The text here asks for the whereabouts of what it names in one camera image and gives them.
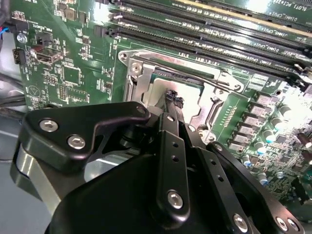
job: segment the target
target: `expansion slot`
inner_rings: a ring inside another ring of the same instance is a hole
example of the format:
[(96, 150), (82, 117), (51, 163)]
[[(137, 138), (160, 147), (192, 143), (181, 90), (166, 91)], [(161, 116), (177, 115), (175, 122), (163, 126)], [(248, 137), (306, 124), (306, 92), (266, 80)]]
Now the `expansion slot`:
[(302, 35), (308, 38), (312, 37), (312, 34), (309, 33), (309, 29), (307, 27), (304, 27), (300, 30), (294, 29), (294, 28), (289, 28), (289, 27), (285, 27), (287, 24), (285, 24), (285, 26), (283, 25), (278, 25), (275, 23), (272, 23), (270, 21), (265, 21), (265, 20), (261, 20), (261, 19), (256, 19), (253, 17), (249, 17), (246, 15), (242, 15), (236, 12), (230, 12), (228, 10), (224, 10), (224, 9), (219, 9), (213, 6), (209, 6), (209, 5), (204, 5), (204, 4), (200, 4), (198, 2), (193, 2), (190, 0), (171, 0), (168, 1), (167, 4), (163, 4), (164, 2), (160, 1), (160, 0), (154, 0), (154, 1), (147, 1), (147, 0), (121, 0), (121, 4), (123, 2), (127, 2), (127, 3), (132, 3), (132, 4), (137, 4), (137, 5), (141, 5), (143, 7), (147, 7), (148, 5), (150, 6), (151, 9), (153, 9), (153, 7), (156, 7), (157, 5), (160, 5), (159, 7), (162, 8), (168, 8), (168, 7), (172, 7), (173, 5), (183, 5), (183, 11), (185, 9), (187, 9), (187, 7), (190, 7), (192, 9), (192, 7), (195, 7), (196, 9), (200, 9), (201, 11), (206, 12), (214, 12), (214, 13), (218, 13), (221, 15), (225, 15), (228, 17), (232, 17), (234, 19), (240, 19), (245, 21), (247, 24), (248, 22), (253, 22), (256, 25), (264, 25), (267, 27), (271, 27), (271, 28), (275, 28), (278, 29), (280, 31), (284, 31), (286, 33), (293, 33), (293, 34), (297, 34), (297, 35)]
[(209, 27), (207, 25), (194, 23), (189, 20), (170, 17), (161, 13), (159, 13), (158, 15), (163, 15), (163, 17), (166, 17), (167, 20), (171, 20), (171, 22), (183, 22), (185, 26), (177, 25), (171, 22), (163, 22), (157, 19), (151, 19), (151, 11), (148, 18), (128, 12), (122, 12), (120, 15), (123, 17), (123, 19), (143, 22), (144, 24), (168, 29), (177, 33), (183, 33), (189, 36), (196, 37), (198, 39), (213, 41), (233, 48), (239, 48), (240, 50), (277, 59), (282, 62), (287, 62), (291, 65), (293, 65), (294, 63), (298, 63), (298, 61), (296, 61), (297, 59), (307, 60), (302, 52), (294, 49), (289, 49), (284, 46), (262, 41), (259, 39), (242, 37), (241, 35), (234, 32), (218, 29), (212, 26)]
[[(266, 41), (272, 41), (278, 43), (282, 43), (284, 45), (287, 45), (288, 47), (292, 47), (294, 49), (305, 49), (307, 44), (312, 45), (312, 39), (303, 36), (298, 33), (293, 33), (287, 30), (286, 27), (283, 27), (282, 29), (276, 30), (274, 27), (267, 27), (267, 26), (261, 26), (259, 23), (250, 23), (250, 22), (245, 22), (240, 20), (240, 19), (235, 19), (231, 18), (226, 14), (223, 13), (218, 13), (216, 14), (213, 11), (206, 10), (204, 14), (196, 14), (193, 12), (189, 11), (184, 11), (180, 10), (177, 8), (169, 7), (167, 5), (159, 4), (159, 3), (154, 3), (151, 1), (146, 1), (146, 0), (121, 0), (122, 2), (120, 3), (121, 9), (132, 9), (135, 12), (136, 11), (145, 11), (147, 13), (147, 16), (149, 13), (153, 13), (153, 11), (156, 11), (161, 14), (168, 14), (173, 17), (179, 17), (181, 19), (186, 19), (186, 20), (191, 20), (194, 23), (200, 23), (211, 26), (215, 26), (218, 28), (226, 29), (229, 31), (235, 31), (240, 34), (245, 34), (251, 37), (259, 38), (259, 39), (264, 39)], [(261, 31), (257, 31), (256, 29), (249, 29), (244, 27), (245, 25), (250, 25), (250, 27), (255, 27), (259, 28)]]
[(265, 66), (264, 64), (252, 63), (240, 58), (233, 58), (229, 55), (219, 54), (213, 50), (207, 51), (180, 41), (155, 36), (153, 34), (140, 32), (139, 30), (133, 30), (126, 27), (118, 27), (113, 31), (109, 31), (108, 29), (97, 25), (94, 28), (94, 33), (100, 37), (110, 35), (112, 37), (120, 36), (122, 38), (133, 39), (134, 41), (143, 42), (169, 50), (176, 50), (186, 54), (193, 54), (205, 60), (215, 60), (216, 62), (225, 63), (227, 65), (235, 64), (235, 66), (237, 65), (244, 70), (250, 69), (256, 71), (257, 73), (263, 73), (269, 76), (279, 77), (281, 79), (287, 79), (289, 76), (292, 76), (292, 72), (287, 72), (284, 68), (273, 68), (272, 66)]

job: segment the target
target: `capacitor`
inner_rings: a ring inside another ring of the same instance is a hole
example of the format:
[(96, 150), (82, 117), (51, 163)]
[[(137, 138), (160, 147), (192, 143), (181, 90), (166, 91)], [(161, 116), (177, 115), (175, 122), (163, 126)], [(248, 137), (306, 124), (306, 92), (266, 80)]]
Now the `capacitor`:
[(263, 136), (265, 138), (265, 141), (267, 143), (272, 143), (276, 140), (276, 137), (274, 135), (274, 132), (270, 129), (264, 130), (263, 131)]
[(297, 138), (304, 147), (309, 148), (312, 146), (312, 142), (304, 133), (298, 133)]
[(285, 127), (285, 123), (279, 117), (272, 118), (271, 124), (276, 130), (282, 130)]
[(262, 155), (265, 154), (267, 149), (265, 148), (265, 145), (262, 141), (258, 141), (254, 144), (255, 149), (257, 150), (257, 153)]
[(267, 179), (267, 175), (264, 172), (259, 173), (257, 177), (258, 177), (260, 184), (267, 185), (269, 183)]
[(283, 172), (277, 172), (277, 173), (276, 173), (276, 177), (277, 177), (278, 179), (282, 179), (282, 178), (284, 178), (284, 173), (283, 173)]
[(292, 113), (293, 113), (291, 108), (288, 105), (281, 106), (279, 108), (279, 111), (282, 114), (282, 116), (284, 118), (287, 118), (287, 119), (290, 118), (292, 116)]
[(249, 156), (248, 156), (248, 155), (244, 155), (244, 156), (242, 157), (242, 160), (243, 160), (244, 166), (246, 166), (246, 167), (251, 167), (252, 163), (250, 162), (250, 159), (249, 159)]
[(311, 152), (304, 150), (301, 152), (301, 155), (303, 156), (304, 160), (308, 162), (309, 165), (312, 165), (312, 153)]

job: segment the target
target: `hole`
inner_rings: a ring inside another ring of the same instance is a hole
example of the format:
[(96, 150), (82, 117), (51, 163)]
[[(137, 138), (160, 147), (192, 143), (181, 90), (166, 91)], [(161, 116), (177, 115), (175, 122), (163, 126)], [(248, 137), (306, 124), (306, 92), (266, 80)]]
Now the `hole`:
[(219, 175), (218, 175), (218, 180), (220, 180), (221, 182), (224, 181), (224, 179), (221, 176), (219, 176)]
[(145, 114), (145, 110), (141, 106), (136, 107), (137, 111), (139, 111), (141, 114)]
[(122, 61), (127, 60), (127, 55), (126, 55), (126, 54), (121, 54), (121, 55), (120, 55), (120, 59), (121, 59)]
[(175, 155), (172, 155), (172, 160), (173, 160), (174, 162), (179, 162), (178, 157), (177, 157), (177, 156), (175, 156)]

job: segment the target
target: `silver screw head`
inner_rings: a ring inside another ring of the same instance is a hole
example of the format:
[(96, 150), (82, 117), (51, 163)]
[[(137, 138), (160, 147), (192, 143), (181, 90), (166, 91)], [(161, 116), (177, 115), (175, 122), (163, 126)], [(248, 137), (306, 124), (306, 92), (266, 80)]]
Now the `silver screw head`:
[(86, 142), (80, 136), (69, 137), (67, 143), (70, 147), (74, 148), (75, 150), (81, 150), (86, 145)]
[(293, 222), (290, 218), (288, 218), (287, 221), (297, 232), (299, 231), (299, 228), (295, 222)]
[(167, 116), (167, 119), (173, 122), (175, 119), (172, 116)]
[(215, 144), (214, 146), (216, 147), (217, 150), (222, 151), (222, 147), (219, 146), (218, 144)]
[(183, 200), (181, 196), (176, 192), (168, 193), (168, 202), (176, 209), (181, 209), (183, 206)]
[(142, 71), (142, 65), (134, 62), (131, 66), (131, 71), (135, 74), (139, 74)]
[(246, 221), (239, 214), (235, 214), (233, 216), (233, 221), (235, 225), (242, 231), (242, 233), (246, 233), (248, 231)]
[(277, 221), (280, 229), (282, 229), (285, 232), (288, 231), (288, 227), (287, 227), (287, 225), (283, 219), (281, 219), (280, 217), (276, 217), (276, 221)]
[(193, 127), (192, 125), (189, 125), (187, 127), (191, 130), (191, 132), (195, 132), (196, 131), (195, 127)]
[(28, 42), (27, 36), (24, 33), (19, 33), (16, 36), (16, 39), (18, 40), (18, 42), (26, 44)]
[(39, 123), (39, 126), (42, 130), (46, 132), (54, 132), (59, 128), (59, 125), (50, 119), (44, 119)]

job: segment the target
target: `wire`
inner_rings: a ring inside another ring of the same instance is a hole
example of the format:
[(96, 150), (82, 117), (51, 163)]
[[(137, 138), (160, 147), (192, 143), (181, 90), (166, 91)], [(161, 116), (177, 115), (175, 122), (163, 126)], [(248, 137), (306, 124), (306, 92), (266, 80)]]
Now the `wire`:
[(0, 163), (12, 163), (12, 159), (0, 159)]
[(0, 80), (6, 83), (11, 84), (12, 86), (24, 90), (24, 86), (22, 85), (21, 81), (14, 79), (13, 77), (7, 76), (3, 73), (0, 73)]
[(17, 95), (11, 97), (0, 98), (0, 104), (10, 103), (10, 102), (17, 102), (25, 100), (24, 95)]
[(1, 35), (2, 33), (4, 33), (4, 32), (7, 32), (7, 31), (9, 31), (8, 28), (3, 28), (3, 29), (1, 30), (1, 32), (0, 32), (0, 35)]
[(17, 106), (25, 106), (25, 105), (26, 105), (26, 101), (23, 100), (23, 101), (0, 104), (0, 107), (17, 107)]

